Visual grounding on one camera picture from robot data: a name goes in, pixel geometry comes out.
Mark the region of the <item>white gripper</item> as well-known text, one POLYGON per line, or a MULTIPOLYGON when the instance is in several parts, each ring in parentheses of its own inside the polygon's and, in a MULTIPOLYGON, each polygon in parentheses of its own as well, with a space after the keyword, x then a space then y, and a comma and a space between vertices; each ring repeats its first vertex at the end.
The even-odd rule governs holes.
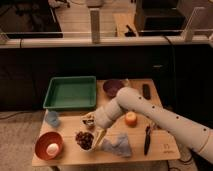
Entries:
MULTIPOLYGON (((83 115, 81 117, 81 120, 88 130, 96 129, 98 127, 98 125, 95 122, 94 114, 92 112, 89 112, 89 113, 83 115)), ((94 140, 93 140, 93 144, 92 144, 93 149, 96 149, 98 147, 99 143, 104 138, 106 133, 107 133, 107 131, 104 129, 100 129, 100 130, 96 131, 94 140)))

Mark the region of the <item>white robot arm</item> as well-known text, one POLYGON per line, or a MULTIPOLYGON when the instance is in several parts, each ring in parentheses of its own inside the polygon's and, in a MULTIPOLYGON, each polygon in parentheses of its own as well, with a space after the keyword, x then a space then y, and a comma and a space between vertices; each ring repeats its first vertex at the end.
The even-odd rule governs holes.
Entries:
POLYGON ((143 114, 213 164, 213 129, 152 104, 131 87, 121 88, 106 105, 82 117, 84 124, 93 123, 96 126, 93 147, 99 144, 107 129, 127 111, 143 114))

